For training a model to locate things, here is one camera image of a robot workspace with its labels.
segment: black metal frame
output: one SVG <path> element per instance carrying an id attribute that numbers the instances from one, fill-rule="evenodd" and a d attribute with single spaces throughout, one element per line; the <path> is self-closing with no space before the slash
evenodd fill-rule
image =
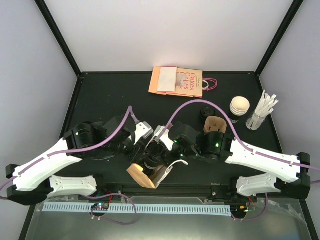
<path id="1" fill-rule="evenodd" d="M 34 1 L 37 4 L 38 8 L 40 9 L 44 19 L 47 22 L 47 24 L 49 25 L 53 35 L 55 36 L 57 42 L 59 43 L 59 45 L 60 45 L 63 53 L 65 54 L 67 60 L 69 61 L 74 73 L 78 77 L 77 82 L 76 82 L 76 86 L 74 88 L 74 92 L 73 92 L 73 95 L 72 95 L 72 99 L 71 99 L 71 102 L 70 102 L 70 105 L 69 105 L 69 108 L 68 108 L 68 111 L 67 111 L 67 114 L 66 114 L 66 117 L 65 117 L 65 121 L 63 123 L 63 127 L 62 127 L 62 130 L 61 130 L 60 137 L 62 137 L 63 134 L 66 132 L 66 130 L 69 127 L 70 120 L 71 120 L 71 117 L 73 115 L 74 108 L 76 106 L 77 98 L 78 98 L 78 95 L 79 95 L 79 92 L 80 92 L 80 89 L 81 89 L 81 86 L 82 86 L 82 83 L 83 83 L 83 81 L 82 81 L 82 79 L 83 79 L 82 74 L 83 73 L 79 69 L 75 58 L 73 57 L 73 55 L 72 55 L 72 53 L 71 53 L 71 51 L 70 51 L 70 49 L 69 49 L 64 37 L 63 37 L 63 35 L 61 34 L 61 32 L 60 32 L 60 30 L 59 30 L 59 28 L 58 28 L 53 16 L 50 13 L 50 10 L 48 9 L 48 7 L 47 7 L 47 5 L 45 3 L 45 0 L 34 0 Z M 261 85 L 259 76 L 261 75 L 261 73 L 265 69 L 266 65 L 268 64 L 270 58 L 272 57 L 274 51 L 276 50 L 279 42 L 281 41 L 281 39 L 284 36 L 286 30 L 288 29 L 290 23 L 294 19 L 295 15 L 298 12 L 298 10 L 299 10 L 300 6 L 302 5 L 303 1 L 304 0 L 293 0 L 288 12 L 286 13 L 286 15 L 285 15 L 285 17 L 284 17 L 284 19 L 283 19 L 283 21 L 282 21 L 282 23 L 280 25 L 280 27 L 278 28 L 278 30 L 277 30 L 275 36 L 273 37 L 273 39 L 272 39 L 267 51 L 265 52 L 265 54 L 264 54 L 264 56 L 263 56 L 263 58 L 262 58 L 262 60 L 261 60 L 261 62 L 259 64 L 258 68 L 254 72 L 254 74 L 256 76 L 256 80 L 259 82 L 261 91 L 263 90 L 263 87 Z M 277 132 L 276 132 L 276 128 L 275 128 L 273 120 L 271 122 L 272 122 L 273 131 L 274 131 L 275 135 L 277 136 Z M 277 141 L 278 141 L 279 149 L 282 149 L 278 138 L 277 138 Z M 309 211 L 309 208 L 307 206 L 306 201 L 305 200 L 301 200 L 300 201 L 300 205 L 301 205 L 301 208 L 302 208 L 302 211 L 303 211 L 303 214 L 304 214 L 304 217 L 305 217 L 305 220 L 306 220 L 307 227 L 308 227 L 308 230 L 310 232 L 311 238 L 313 240 L 318 240 L 319 238 L 318 238 L 314 223 L 312 221 L 312 218 L 311 218 L 311 215 L 310 215 L 310 211 Z M 35 206 L 31 206 L 29 208 L 28 214 L 26 216 L 26 219 L 25 219 L 25 222 L 24 222 L 24 225 L 23 225 L 19 240 L 26 239 L 26 236 L 27 236 L 27 233 L 28 233 L 28 228 L 30 226 L 34 211 L 35 211 Z"/>

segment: black table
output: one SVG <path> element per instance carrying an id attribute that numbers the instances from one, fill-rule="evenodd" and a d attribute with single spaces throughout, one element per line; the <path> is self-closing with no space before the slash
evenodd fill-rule
<path id="1" fill-rule="evenodd" d="M 153 129 L 165 125 L 173 112 L 191 97 L 163 96 L 148 92 L 151 72 L 108 72 L 85 73 L 77 88 L 74 109 L 69 113 L 65 130 L 82 122 L 109 121 L 114 116 L 123 115 L 128 106 L 133 107 L 136 117 L 149 123 Z M 210 73 L 203 75 L 215 78 L 218 87 L 204 92 L 204 100 L 211 101 L 228 112 L 231 100 L 243 96 L 250 102 L 248 113 L 235 124 L 240 138 L 257 147 L 280 152 L 281 147 L 271 117 L 256 131 L 248 130 L 246 119 L 257 106 L 262 95 L 260 81 L 250 72 Z M 203 132 L 204 123 L 199 118 L 200 110 L 206 104 L 194 103 L 185 107 L 175 122 L 182 122 Z M 57 173 L 62 177 L 84 177 L 103 175 L 107 186 L 121 190 L 129 196 L 184 196 L 207 197 L 214 185 L 229 185 L 232 177 L 249 177 L 261 172 L 245 166 L 205 161 L 189 160 L 189 166 L 177 164 L 169 176 L 157 189 L 140 187 L 127 173 L 130 161 L 126 156 L 116 156 L 110 160 L 83 161 L 64 168 Z"/>

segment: gray wall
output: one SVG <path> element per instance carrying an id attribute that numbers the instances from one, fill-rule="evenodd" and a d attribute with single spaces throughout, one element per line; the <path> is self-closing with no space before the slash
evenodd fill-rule
<path id="1" fill-rule="evenodd" d="M 261 75 L 269 94 L 280 102 L 273 119 L 286 154 L 306 152 L 320 168 L 320 1 L 305 0 Z M 310 171 L 312 180 L 320 173 Z M 320 234 L 320 184 L 307 203 Z"/>
<path id="2" fill-rule="evenodd" d="M 3 182 L 6 165 L 27 163 L 58 140 L 76 76 L 33 0 L 0 3 Z M 2 240 L 18 239 L 28 209 L 0 200 Z"/>

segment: bundle of straws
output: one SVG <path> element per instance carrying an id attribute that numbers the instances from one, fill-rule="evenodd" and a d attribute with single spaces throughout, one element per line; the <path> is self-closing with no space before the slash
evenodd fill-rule
<path id="1" fill-rule="evenodd" d="M 274 111 L 273 107 L 279 102 L 279 100 L 276 100 L 276 97 L 277 95 L 269 96 L 266 91 L 263 90 L 256 109 L 252 113 L 252 116 L 246 121 L 248 129 L 257 130 L 261 126 L 266 117 Z"/>

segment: purple cable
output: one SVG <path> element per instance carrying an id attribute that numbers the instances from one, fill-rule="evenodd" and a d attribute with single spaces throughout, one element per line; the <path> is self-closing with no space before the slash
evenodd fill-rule
<path id="1" fill-rule="evenodd" d="M 132 106 L 129 106 L 121 123 L 119 124 L 119 126 L 116 128 L 116 130 L 107 138 L 105 139 L 104 141 L 98 143 L 97 145 L 94 145 L 94 146 L 90 146 L 90 147 L 85 147 L 85 148 L 81 148 L 81 149 L 72 149 L 72 150 L 62 150 L 62 151 L 55 151 L 55 152 L 52 152 L 50 154 L 48 154 L 47 156 L 48 157 L 52 157 L 54 155 L 57 155 L 57 154 L 73 154 L 73 153 L 82 153 L 82 152 L 87 152 L 87 151 L 91 151 L 91 150 L 94 150 L 94 149 L 97 149 L 97 148 L 100 148 L 101 146 L 107 144 L 111 139 L 113 139 L 117 134 L 118 132 L 120 132 L 120 130 L 122 129 L 122 127 L 125 125 L 125 122 L 127 121 L 128 117 L 129 117 L 129 114 L 131 114 L 131 117 L 133 118 L 134 122 L 136 124 L 139 123 L 139 120 L 136 118 L 133 110 L 132 110 Z M 26 168 L 24 168 L 23 170 L 21 170 L 18 174 L 21 175 L 21 174 L 24 174 L 28 169 L 32 168 L 34 165 L 40 163 L 41 161 L 43 161 L 45 158 L 44 157 L 41 157 L 39 158 L 38 160 L 36 160 L 35 162 L 33 162 L 32 164 L 28 165 Z M 11 177 L 10 179 L 8 179 L 3 185 L 0 186 L 0 192 L 5 188 L 6 185 L 8 185 L 10 182 L 12 182 L 14 179 L 16 179 L 17 176 L 14 176 L 14 177 Z M 3 197 L 3 196 L 0 196 L 0 199 L 1 200 L 7 200 L 6 197 Z"/>
<path id="2" fill-rule="evenodd" d="M 197 100 L 191 100 L 191 101 L 187 101 L 185 102 L 184 104 L 182 104 L 177 110 L 175 110 L 175 112 L 173 113 L 173 115 L 171 116 L 171 118 L 169 119 L 168 123 L 165 125 L 165 128 L 162 130 L 162 132 L 159 134 L 159 136 L 156 138 L 157 140 L 159 140 L 161 138 L 161 136 L 165 133 L 165 131 L 168 129 L 169 125 L 171 124 L 171 122 L 173 121 L 173 119 L 175 118 L 175 116 L 178 114 L 178 112 L 180 112 L 181 109 L 183 109 L 184 107 L 188 106 L 189 104 L 194 104 L 194 103 L 203 103 L 203 104 L 208 104 L 212 107 L 214 107 L 215 109 L 217 109 L 223 116 L 224 118 L 226 119 L 226 121 L 228 122 L 235 138 L 238 140 L 238 142 L 240 143 L 240 145 L 242 147 L 244 147 L 246 150 L 248 150 L 249 152 L 253 153 L 254 150 L 247 147 L 243 142 L 242 140 L 240 139 L 239 135 L 237 134 L 236 132 L 236 129 L 234 127 L 234 125 L 232 124 L 232 122 L 230 121 L 228 115 L 217 105 L 215 105 L 214 103 L 210 102 L 210 101 L 207 101 L 207 100 L 201 100 L 201 99 L 197 99 Z M 274 156 L 270 156 L 270 155 L 267 155 L 267 154 L 264 154 L 262 152 L 256 152 L 255 154 L 257 155 L 260 155 L 262 157 L 265 157 L 265 158 L 268 158 L 268 159 L 272 159 L 272 160 L 276 160 L 278 162 L 282 162 L 282 163 L 285 163 L 285 164 L 291 164 L 290 161 L 287 161 L 287 160 L 283 160 L 281 158 L 277 158 L 277 157 L 274 157 Z M 295 165 L 295 166 L 299 166 L 299 167 L 302 167 L 302 168 L 306 168 L 306 169 L 312 169 L 312 170 L 315 170 L 315 171 L 318 171 L 320 172 L 320 168 L 317 168 L 315 166 L 309 166 L 309 165 L 305 165 L 305 164 L 301 164 L 301 163 L 295 163 L 293 162 L 292 165 Z M 318 181 L 313 181 L 311 182 L 312 184 L 315 184 L 315 183 L 320 183 L 320 180 Z"/>
<path id="3" fill-rule="evenodd" d="M 266 212 L 268 211 L 268 207 L 269 207 L 268 194 L 265 194 L 265 206 L 264 206 L 263 212 L 262 212 L 260 215 L 254 217 L 254 218 L 250 218 L 250 219 L 241 219 L 241 218 L 235 218 L 235 216 L 231 213 L 231 217 L 232 217 L 235 221 L 251 222 L 251 221 L 258 220 L 258 219 L 262 218 L 263 215 L 265 215 Z"/>
<path id="4" fill-rule="evenodd" d="M 103 195 L 103 196 L 84 196 L 83 195 L 83 197 L 85 197 L 87 199 L 91 199 L 91 200 L 104 199 L 104 198 L 111 197 L 111 196 L 120 196 L 120 197 L 124 197 L 125 199 L 128 199 L 129 202 L 132 204 L 133 209 L 134 209 L 134 219 L 132 221 L 130 221 L 130 222 L 116 221 L 116 220 L 113 220 L 113 219 L 110 219 L 110 218 L 106 218 L 106 217 L 100 217 L 100 219 L 103 219 L 103 220 L 106 220 L 106 221 L 109 221 L 109 222 L 112 222 L 112 223 L 115 223 L 115 224 L 124 225 L 124 226 L 134 224 L 137 221 L 137 217 L 138 217 L 137 207 L 134 204 L 134 202 L 128 196 L 123 195 L 121 193 L 110 193 L 110 194 Z M 91 213 L 90 213 L 92 217 L 94 217 L 93 212 L 94 212 L 94 209 L 92 209 Z"/>

